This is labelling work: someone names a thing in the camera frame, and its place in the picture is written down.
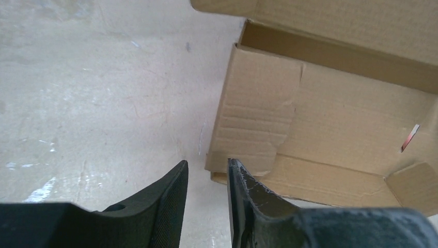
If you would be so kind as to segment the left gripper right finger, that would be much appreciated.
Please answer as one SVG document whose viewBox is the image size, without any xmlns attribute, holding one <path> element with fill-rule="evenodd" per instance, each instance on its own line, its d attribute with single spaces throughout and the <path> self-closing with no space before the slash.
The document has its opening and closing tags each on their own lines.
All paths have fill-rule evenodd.
<svg viewBox="0 0 438 248">
<path fill-rule="evenodd" d="M 300 208 L 228 160 L 233 247 L 437 247 L 428 219 L 409 208 Z"/>
</svg>

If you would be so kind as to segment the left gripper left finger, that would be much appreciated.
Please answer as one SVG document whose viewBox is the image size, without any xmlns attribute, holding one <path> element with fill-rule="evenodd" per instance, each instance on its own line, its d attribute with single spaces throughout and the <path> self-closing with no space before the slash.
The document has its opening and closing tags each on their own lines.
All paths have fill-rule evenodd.
<svg viewBox="0 0 438 248">
<path fill-rule="evenodd" d="M 103 211 L 72 203 L 1 204 L 1 247 L 178 247 L 188 178 L 183 160 Z"/>
</svg>

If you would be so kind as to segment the brown cardboard box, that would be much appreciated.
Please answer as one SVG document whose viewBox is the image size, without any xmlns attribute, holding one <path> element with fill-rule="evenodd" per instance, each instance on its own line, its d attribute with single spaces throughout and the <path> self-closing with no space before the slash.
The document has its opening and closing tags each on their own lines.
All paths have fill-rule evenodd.
<svg viewBox="0 0 438 248">
<path fill-rule="evenodd" d="M 205 168 L 275 193 L 437 214 L 437 1 L 191 1 L 244 17 Z M 404 152 L 400 147 L 416 124 Z"/>
</svg>

